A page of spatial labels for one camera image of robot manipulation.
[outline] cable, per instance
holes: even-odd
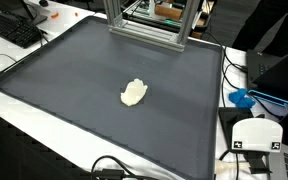
[[[11,60],[13,60],[14,62],[17,62],[14,58],[12,58],[11,56],[9,56],[7,54],[0,54],[0,56],[6,56],[6,57],[10,58]]]
[[[125,178],[146,179],[146,180],[158,180],[158,179],[151,178],[151,177],[147,177],[147,176],[132,176],[132,175],[126,175]]]
[[[50,42],[50,41],[44,36],[44,33],[42,34],[42,36],[43,36],[43,39],[45,39],[45,41],[46,41],[47,43]]]
[[[152,178],[152,177],[147,177],[147,176],[137,176],[135,175],[134,173],[132,173],[130,170],[128,170],[126,167],[125,167],[125,163],[123,163],[122,161],[120,161],[119,159],[117,159],[116,157],[114,156],[109,156],[109,155],[106,155],[106,156],[102,156],[100,158],[98,158],[94,163],[93,163],[93,166],[92,166],[92,169],[91,169],[91,173],[93,174],[91,176],[91,180],[93,180],[93,176],[94,176],[94,173],[95,173],[95,167],[96,167],[96,164],[102,160],[102,159],[111,159],[113,160],[114,162],[116,162],[125,172],[128,173],[128,175],[125,175],[124,173],[122,173],[122,177],[120,176],[121,174],[118,174],[118,177],[120,178],[135,178],[135,179],[138,179],[138,180],[158,180],[158,179],[155,179],[155,178]],[[113,172],[113,171],[116,171],[116,170],[105,170],[105,171],[102,171],[102,175],[104,176],[110,176]]]
[[[141,5],[141,3],[143,2],[143,0],[141,0],[138,5],[136,6],[136,8],[133,10],[131,17],[133,16],[134,12],[137,10],[137,8]]]
[[[114,156],[108,156],[108,155],[107,155],[107,156],[102,156],[102,157],[98,158],[98,159],[94,162],[94,164],[93,164],[93,166],[92,166],[91,172],[94,172],[96,164],[97,164],[100,160],[102,160],[102,159],[111,159],[111,160],[115,161],[115,162],[116,162],[123,170],[125,170],[128,174],[133,175],[133,176],[136,176],[134,173],[132,173],[131,171],[129,171],[129,170],[123,165],[124,163],[122,163],[119,159],[117,159],[117,158],[114,157]]]
[[[227,69],[231,66],[232,64],[229,64],[227,67],[226,67],[226,69],[225,69],[225,72],[223,73],[223,79],[222,79],[222,102],[223,102],[223,106],[224,107],[226,107],[226,105],[225,105],[225,99],[224,99],[224,81],[225,81],[225,73],[226,73],[226,71],[227,71]]]
[[[41,43],[41,47],[43,47],[43,33],[40,29],[38,29],[39,33],[40,33],[40,43]]]
[[[212,37],[215,41],[216,41],[216,43],[217,44],[219,44],[221,47],[222,47],[222,49],[224,49],[224,56],[226,57],[226,59],[228,60],[228,62],[230,63],[230,64],[234,64],[234,63],[232,63],[232,61],[228,58],[228,56],[227,56],[227,53],[226,53],[226,49],[227,49],[227,47],[224,47],[223,45],[222,45],[222,43],[220,43],[212,34],[210,34],[210,33],[208,33],[208,32],[204,32],[205,34],[208,34],[210,37]],[[242,71],[242,72],[246,72],[247,70],[247,68],[245,67],[245,66],[242,66],[242,65],[238,65],[238,64],[234,64],[233,65],[235,68],[237,68],[237,69],[239,69],[240,71]]]
[[[229,153],[229,150],[226,150],[221,156],[220,158],[218,158],[218,160],[223,161],[223,159],[225,158],[225,156]]]
[[[236,157],[236,180],[238,180],[238,176],[240,174],[240,164],[238,163],[238,155],[237,153],[235,154]]]
[[[224,61],[223,61],[223,64],[222,64],[222,72],[223,72],[223,78],[227,81],[227,83],[230,85],[230,86],[232,86],[234,89],[239,89],[238,87],[236,87],[236,86],[234,86],[229,80],[228,80],[228,78],[226,77],[226,72],[227,72],[227,70],[228,70],[228,68],[230,67],[230,66],[234,66],[235,64],[229,64],[227,67],[226,67],[226,69],[224,70]]]

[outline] white object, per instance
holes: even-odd
[[[144,97],[147,85],[143,81],[135,79],[128,83],[124,93],[121,93],[121,101],[127,106],[136,105]]]
[[[277,122],[249,118],[237,122],[232,131],[232,149],[280,152],[283,128]]]
[[[166,17],[164,16],[159,16],[155,14],[155,1],[154,0],[150,0],[150,6],[149,6],[149,13],[150,13],[150,17],[156,20],[163,20],[166,19]]]
[[[238,163],[238,167],[241,170],[241,169],[248,169],[251,166],[248,162],[240,162],[240,163]],[[223,162],[223,161],[220,161],[218,159],[215,159],[215,172],[214,172],[214,174],[222,174],[229,169],[237,169],[236,168],[236,162],[228,163],[228,162]]]

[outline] desk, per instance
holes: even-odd
[[[38,0],[32,0],[32,2],[37,4]],[[48,32],[48,38],[50,40],[59,36],[83,17],[94,15],[94,13],[89,11],[57,4],[51,1],[49,1],[49,4],[50,5],[46,7],[46,10],[42,12],[42,14],[47,15],[49,19],[38,26]],[[56,12],[58,12],[60,16],[56,19],[51,19],[50,15]],[[105,15],[103,14],[96,14],[95,16],[105,18]],[[28,49],[21,49],[0,38],[0,54],[8,54],[16,60],[20,60],[29,55],[39,47],[40,44],[37,43]],[[228,48],[227,53],[234,63],[241,65],[245,64],[244,52]],[[13,62],[7,57],[1,56],[0,71],[10,66],[12,63]],[[230,68],[227,76],[236,86],[246,86],[246,77],[238,70]],[[224,94],[227,96],[228,93],[232,91],[234,91],[234,89],[225,83]],[[227,106],[233,106],[227,99],[226,104]],[[255,114],[265,113],[259,106],[255,106],[253,112]],[[0,117],[86,170],[89,170],[92,167],[93,162],[98,157],[102,155],[112,155],[133,167],[134,173],[138,175],[147,175],[159,179],[182,179],[142,157],[2,93],[0,93]],[[219,157],[227,149],[219,121],[217,123],[216,141],[216,157]],[[225,160],[234,162],[235,157],[233,155],[228,155]],[[116,164],[110,160],[101,161],[98,164],[98,167],[117,168]],[[217,179],[234,179],[235,174],[235,170],[227,171],[224,174],[218,175]],[[250,176],[248,172],[241,171],[240,179],[260,180],[266,179],[266,175]]]

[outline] floor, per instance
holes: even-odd
[[[68,4],[84,9],[87,8],[85,2],[76,1],[78,0],[69,0]],[[260,0],[218,0],[212,14],[211,27],[208,28],[207,32],[210,32],[223,45],[231,47],[245,20],[255,10],[259,1]],[[95,3],[90,3],[92,9],[104,8],[102,0],[94,0],[94,2]],[[282,20],[283,19],[271,28],[255,50],[262,51],[271,42]],[[205,35],[203,39],[215,42],[207,35]]]

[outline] gray mat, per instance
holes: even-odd
[[[0,91],[185,179],[206,180],[221,57],[220,47],[199,42],[178,53],[114,35],[105,20],[88,17],[0,76]],[[148,92],[126,107],[120,93],[135,78]]]

